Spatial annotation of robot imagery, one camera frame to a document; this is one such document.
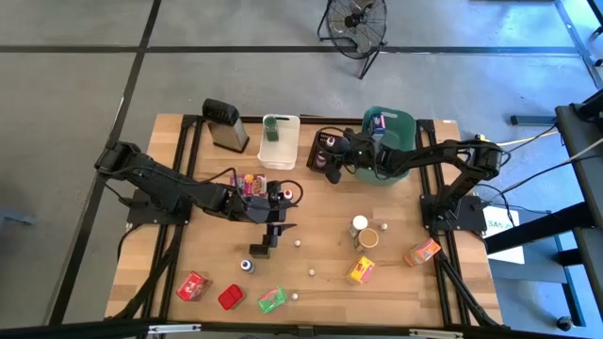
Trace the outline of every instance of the green bucket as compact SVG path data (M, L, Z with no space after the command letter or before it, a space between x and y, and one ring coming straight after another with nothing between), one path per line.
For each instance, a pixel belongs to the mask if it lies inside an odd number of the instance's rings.
M373 114L382 113L385 118L385 133L381 139L381 144L392 149L401 151L411 151L415 148L415 119L406 113L397 109L373 106L367 110L362 121L362 130L368 129L368 121ZM365 183L379 186L391 186L400 179L408 175L408 170L401 175L379 180L375 177L375 171L372 169L358 169L356 177Z

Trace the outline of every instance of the fan grille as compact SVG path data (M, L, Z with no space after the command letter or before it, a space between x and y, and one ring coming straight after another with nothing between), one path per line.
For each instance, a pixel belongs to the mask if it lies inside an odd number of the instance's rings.
M383 42L387 28L384 0L332 0L327 13L331 41L346 57L370 57Z

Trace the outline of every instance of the orange package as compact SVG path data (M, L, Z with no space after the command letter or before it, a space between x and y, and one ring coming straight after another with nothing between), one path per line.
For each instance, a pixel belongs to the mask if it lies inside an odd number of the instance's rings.
M412 250L406 253L406 255L404 255L404 260L410 267L413 267L430 260L430 258L441 249L440 245L429 238L429 240L416 245Z

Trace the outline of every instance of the green object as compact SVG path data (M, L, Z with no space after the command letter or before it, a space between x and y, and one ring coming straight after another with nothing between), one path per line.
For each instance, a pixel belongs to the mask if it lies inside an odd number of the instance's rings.
M416 123L413 117L397 109L373 106L367 110L362 121L362 130L365 132L368 128L368 121L373 114L384 113L385 133L381 139L381 144L401 151L411 151L415 148ZM380 186L391 186L400 179L408 175L408 170L402 174L385 180L379 180L375 177L375 171L372 169L358 169L356 177L365 183Z
M286 303L286 293L282 287L276 287L257 300L257 304L264 314L272 312L272 310L284 303Z
M266 117L264 119L264 130L266 131L266 138L268 141L279 140L279 129L276 125L276 118Z

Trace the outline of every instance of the fan stand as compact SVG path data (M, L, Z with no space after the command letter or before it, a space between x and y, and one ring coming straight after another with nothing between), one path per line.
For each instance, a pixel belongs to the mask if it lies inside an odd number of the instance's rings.
M322 24L324 24L324 20L327 17L327 14L329 13L329 8L331 7L331 3L333 1L334 0L329 0L329 2L327 2L327 8L324 10L324 14L322 14L322 19L320 19L320 24L318 24L318 29L317 29L317 36L318 36L318 38L320 39L320 41L325 41L325 40L350 40L351 42L354 42L352 39L347 38L347 37L333 38L333 37L321 37L320 36L320 29L322 28ZM365 66L360 71L360 75L358 76L358 79L362 80L362 79L365 78L365 75L367 74L368 69L370 68L370 66L373 65L373 62L375 61L375 59L377 58L377 56L381 52L382 47L384 47L386 44L387 44L387 42L381 41L379 43L379 46L377 46L377 50L373 53L373 57L371 57L371 56L367 57L367 61L365 61Z

